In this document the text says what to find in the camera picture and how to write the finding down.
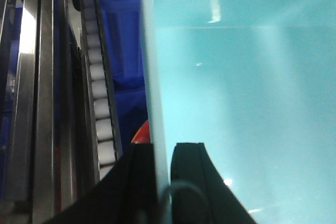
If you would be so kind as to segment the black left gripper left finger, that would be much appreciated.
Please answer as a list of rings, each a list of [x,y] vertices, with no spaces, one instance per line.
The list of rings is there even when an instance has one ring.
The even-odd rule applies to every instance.
[[[48,223],[154,223],[158,206],[153,144],[130,144],[85,196]]]

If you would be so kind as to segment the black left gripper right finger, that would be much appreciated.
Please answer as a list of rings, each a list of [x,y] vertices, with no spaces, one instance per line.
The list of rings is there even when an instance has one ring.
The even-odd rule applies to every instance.
[[[171,182],[186,182],[172,196],[173,223],[255,223],[212,163],[203,143],[178,143]]]

